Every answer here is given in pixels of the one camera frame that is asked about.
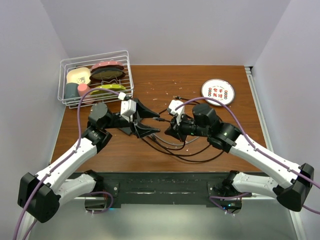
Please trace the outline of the yellow green dotted plate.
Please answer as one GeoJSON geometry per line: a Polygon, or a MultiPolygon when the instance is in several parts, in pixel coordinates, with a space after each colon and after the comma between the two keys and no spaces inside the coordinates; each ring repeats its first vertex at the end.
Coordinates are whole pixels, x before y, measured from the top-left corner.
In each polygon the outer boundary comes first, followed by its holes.
{"type": "Polygon", "coordinates": [[[107,91],[103,91],[103,89],[106,90],[111,90],[114,92],[119,92],[119,91],[125,91],[126,88],[123,85],[120,84],[104,84],[98,87],[94,88],[94,91],[92,91],[90,93],[90,95],[94,96],[94,95],[101,95],[101,94],[108,94],[109,92],[107,91]]]}

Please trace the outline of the dark grey cup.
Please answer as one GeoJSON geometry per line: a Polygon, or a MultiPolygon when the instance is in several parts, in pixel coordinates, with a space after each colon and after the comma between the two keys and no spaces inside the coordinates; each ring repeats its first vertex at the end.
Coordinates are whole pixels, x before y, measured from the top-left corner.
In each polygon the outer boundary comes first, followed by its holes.
{"type": "Polygon", "coordinates": [[[64,99],[69,100],[79,97],[78,84],[74,82],[67,83],[64,90],[64,99]]]}

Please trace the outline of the white round printed plate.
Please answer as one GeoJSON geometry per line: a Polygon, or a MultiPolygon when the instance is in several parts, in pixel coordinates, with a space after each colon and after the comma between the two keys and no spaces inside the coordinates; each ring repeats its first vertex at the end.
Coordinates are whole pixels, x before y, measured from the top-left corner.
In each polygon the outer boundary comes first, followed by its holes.
{"type": "Polygon", "coordinates": [[[236,93],[227,81],[210,79],[202,85],[201,95],[206,98],[215,99],[227,106],[233,102],[236,93]]]}

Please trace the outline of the pink cup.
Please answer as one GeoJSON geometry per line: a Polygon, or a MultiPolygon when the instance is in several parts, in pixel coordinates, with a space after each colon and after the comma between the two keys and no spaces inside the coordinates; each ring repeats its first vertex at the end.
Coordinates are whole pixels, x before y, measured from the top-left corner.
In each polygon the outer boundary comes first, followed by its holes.
{"type": "MultiPolygon", "coordinates": [[[[78,85],[77,87],[77,91],[78,91],[78,95],[80,97],[84,96],[91,88],[85,84],[85,83],[81,83],[78,85]]],[[[91,97],[91,95],[88,93],[85,98],[82,100],[82,103],[85,105],[90,105],[93,104],[93,98],[91,97]]]]}

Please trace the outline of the aluminium frame rail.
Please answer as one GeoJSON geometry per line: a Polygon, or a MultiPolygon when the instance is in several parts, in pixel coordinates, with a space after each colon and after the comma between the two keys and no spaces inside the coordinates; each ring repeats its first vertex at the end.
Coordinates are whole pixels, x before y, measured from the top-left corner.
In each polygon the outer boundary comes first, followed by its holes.
{"type": "MultiPolygon", "coordinates": [[[[84,162],[97,155],[110,141],[109,129],[129,128],[139,139],[156,133],[156,128],[141,123],[142,119],[160,118],[137,98],[120,91],[120,111],[113,113],[106,104],[92,106],[87,128],[77,142],[58,160],[37,174],[25,174],[19,184],[17,203],[23,213],[38,222],[50,220],[59,208],[84,194],[104,194],[104,178],[89,170],[79,177],[68,177],[84,162]]],[[[185,114],[185,103],[173,100],[168,106],[172,116],[166,134],[184,141],[187,136],[205,137],[210,146],[238,156],[264,171],[265,176],[231,171],[219,188],[219,199],[238,199],[247,194],[260,194],[276,199],[285,208],[298,212],[311,189],[313,169],[290,162],[254,143],[239,122],[222,121],[207,103],[194,98],[192,116],[185,114]]]]}

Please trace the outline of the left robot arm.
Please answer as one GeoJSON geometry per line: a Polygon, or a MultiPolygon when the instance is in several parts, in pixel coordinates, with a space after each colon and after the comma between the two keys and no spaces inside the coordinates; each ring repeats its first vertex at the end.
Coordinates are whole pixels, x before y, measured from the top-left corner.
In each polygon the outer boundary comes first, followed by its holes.
{"type": "Polygon", "coordinates": [[[71,183],[65,181],[108,144],[112,138],[108,129],[130,128],[141,139],[160,132],[158,128],[142,124],[141,119],[158,117],[158,113],[145,107],[137,98],[125,98],[116,113],[111,112],[105,103],[94,104],[87,128],[76,143],[45,169],[35,175],[28,172],[20,179],[18,205],[40,223],[45,223],[72,198],[87,193],[99,196],[104,190],[103,180],[91,170],[71,183]]]}

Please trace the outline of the red dotted plate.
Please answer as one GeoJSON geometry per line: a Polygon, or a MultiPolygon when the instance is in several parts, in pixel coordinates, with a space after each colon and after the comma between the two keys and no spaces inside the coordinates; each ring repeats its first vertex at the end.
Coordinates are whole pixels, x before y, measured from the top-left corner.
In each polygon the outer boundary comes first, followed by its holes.
{"type": "Polygon", "coordinates": [[[119,70],[124,70],[124,66],[120,61],[107,60],[107,61],[101,61],[99,63],[94,64],[90,68],[90,72],[93,73],[94,71],[98,69],[103,69],[103,68],[116,68],[119,70]]]}

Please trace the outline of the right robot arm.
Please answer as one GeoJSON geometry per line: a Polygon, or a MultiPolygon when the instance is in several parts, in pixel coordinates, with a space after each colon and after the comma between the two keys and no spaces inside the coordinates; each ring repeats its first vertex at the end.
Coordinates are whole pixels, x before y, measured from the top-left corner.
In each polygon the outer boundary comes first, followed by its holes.
{"type": "Polygon", "coordinates": [[[276,199],[283,207],[299,212],[312,188],[314,168],[304,163],[286,160],[254,142],[242,128],[219,119],[216,111],[206,103],[196,104],[193,117],[185,114],[184,103],[172,100],[167,108],[173,117],[166,135],[183,142],[187,136],[204,137],[208,143],[225,153],[237,156],[266,176],[231,171],[223,181],[223,192],[230,197],[237,193],[253,193],[276,199]]]}

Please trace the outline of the beige square plate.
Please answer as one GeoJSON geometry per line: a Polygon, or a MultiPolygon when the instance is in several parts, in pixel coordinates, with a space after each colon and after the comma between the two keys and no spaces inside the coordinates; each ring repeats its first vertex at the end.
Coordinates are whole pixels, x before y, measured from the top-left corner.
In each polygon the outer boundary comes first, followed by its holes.
{"type": "Polygon", "coordinates": [[[91,83],[90,80],[91,72],[87,67],[79,67],[72,69],[66,75],[66,82],[75,83],[75,84],[86,84],[89,85],[91,83]]]}

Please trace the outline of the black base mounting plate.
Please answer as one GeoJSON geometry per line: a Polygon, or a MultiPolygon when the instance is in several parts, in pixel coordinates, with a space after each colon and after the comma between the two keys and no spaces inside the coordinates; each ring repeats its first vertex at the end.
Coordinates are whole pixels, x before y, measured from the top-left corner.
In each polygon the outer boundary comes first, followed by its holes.
{"type": "Polygon", "coordinates": [[[95,191],[106,191],[113,199],[102,194],[84,196],[87,210],[104,207],[120,208],[125,204],[143,205],[205,205],[215,202],[227,210],[238,210],[242,203],[240,192],[231,186],[234,172],[101,172],[103,183],[95,191]]]}

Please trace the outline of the dark brown round plate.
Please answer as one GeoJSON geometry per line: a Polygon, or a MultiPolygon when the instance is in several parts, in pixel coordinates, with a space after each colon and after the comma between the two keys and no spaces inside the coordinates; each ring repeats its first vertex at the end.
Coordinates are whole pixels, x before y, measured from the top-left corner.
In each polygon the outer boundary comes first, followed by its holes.
{"type": "Polygon", "coordinates": [[[126,73],[117,68],[101,68],[95,70],[90,75],[90,80],[93,82],[109,81],[113,79],[122,79],[126,73]]]}

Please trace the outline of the black network switch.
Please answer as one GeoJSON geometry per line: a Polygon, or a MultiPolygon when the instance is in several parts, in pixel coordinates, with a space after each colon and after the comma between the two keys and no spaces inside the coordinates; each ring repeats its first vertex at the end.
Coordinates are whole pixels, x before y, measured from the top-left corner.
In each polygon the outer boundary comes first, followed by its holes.
{"type": "Polygon", "coordinates": [[[131,136],[133,133],[130,127],[121,127],[121,128],[118,128],[118,130],[120,130],[122,133],[126,134],[127,136],[131,136]]]}

